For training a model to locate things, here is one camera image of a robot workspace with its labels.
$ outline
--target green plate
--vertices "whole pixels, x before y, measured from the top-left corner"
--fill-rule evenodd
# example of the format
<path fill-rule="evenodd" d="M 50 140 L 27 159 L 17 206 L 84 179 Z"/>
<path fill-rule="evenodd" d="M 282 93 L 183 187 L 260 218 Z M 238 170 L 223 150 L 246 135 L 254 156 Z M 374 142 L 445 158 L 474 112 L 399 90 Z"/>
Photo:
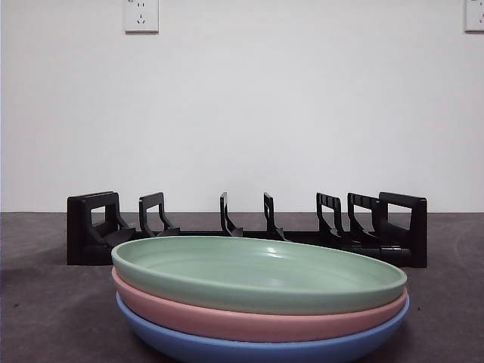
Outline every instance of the green plate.
<path fill-rule="evenodd" d="M 366 256 L 255 238 L 147 238 L 120 244 L 112 256 L 119 276 L 141 291 L 236 312 L 356 312 L 397 299 L 407 281 Z"/>

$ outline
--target electrical outlet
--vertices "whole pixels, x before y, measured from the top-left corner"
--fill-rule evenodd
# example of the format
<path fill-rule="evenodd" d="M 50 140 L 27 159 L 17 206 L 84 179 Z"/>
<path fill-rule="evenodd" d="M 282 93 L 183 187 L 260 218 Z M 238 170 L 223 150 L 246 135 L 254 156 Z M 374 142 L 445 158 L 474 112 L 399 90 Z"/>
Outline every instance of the electrical outlet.
<path fill-rule="evenodd" d="M 124 0 L 127 33 L 158 33 L 158 0 Z"/>
<path fill-rule="evenodd" d="M 484 0 L 465 0 L 465 32 L 484 33 Z"/>

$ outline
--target blue plate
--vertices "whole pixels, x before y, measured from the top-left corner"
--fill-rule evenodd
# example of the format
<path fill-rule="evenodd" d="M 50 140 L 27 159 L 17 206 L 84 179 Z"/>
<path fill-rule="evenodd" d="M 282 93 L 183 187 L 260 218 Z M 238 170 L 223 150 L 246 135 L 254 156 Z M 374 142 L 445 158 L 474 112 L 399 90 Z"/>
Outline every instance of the blue plate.
<path fill-rule="evenodd" d="M 373 352 L 397 330 L 410 306 L 370 330 L 345 337 L 297 343 L 249 343 L 220 340 L 180 333 L 137 316 L 116 293 L 116 300 L 131 329 L 147 344 L 187 363 L 343 363 Z"/>

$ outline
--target gray countertop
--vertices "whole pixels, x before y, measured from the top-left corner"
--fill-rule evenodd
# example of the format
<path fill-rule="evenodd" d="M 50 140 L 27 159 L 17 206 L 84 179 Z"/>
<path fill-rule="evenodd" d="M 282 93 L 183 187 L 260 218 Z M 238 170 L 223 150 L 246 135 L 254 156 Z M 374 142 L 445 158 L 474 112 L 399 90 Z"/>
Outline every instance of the gray countertop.
<path fill-rule="evenodd" d="M 136 216 L 123 214 L 133 225 Z M 182 229 L 219 229 L 216 213 L 169 216 Z M 265 227 L 261 213 L 231 217 Z M 317 228 L 313 213 L 280 213 L 276 221 L 287 230 Z M 484 213 L 430 213 L 428 228 L 429 268 L 404 268 L 411 297 L 404 324 L 359 362 L 484 361 Z M 173 361 L 130 332 L 110 266 L 65 265 L 65 229 L 64 213 L 2 213 L 2 361 Z"/>

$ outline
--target white wall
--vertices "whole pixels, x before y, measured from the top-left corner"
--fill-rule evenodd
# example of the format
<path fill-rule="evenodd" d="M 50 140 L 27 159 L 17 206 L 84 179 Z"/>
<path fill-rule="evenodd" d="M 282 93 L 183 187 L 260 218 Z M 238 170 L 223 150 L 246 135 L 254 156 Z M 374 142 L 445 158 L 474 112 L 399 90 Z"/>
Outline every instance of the white wall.
<path fill-rule="evenodd" d="M 484 35 L 461 0 L 160 5 L 161 34 L 127 36 L 121 0 L 2 2 L 3 211 L 102 190 L 125 211 L 380 190 L 484 211 Z"/>

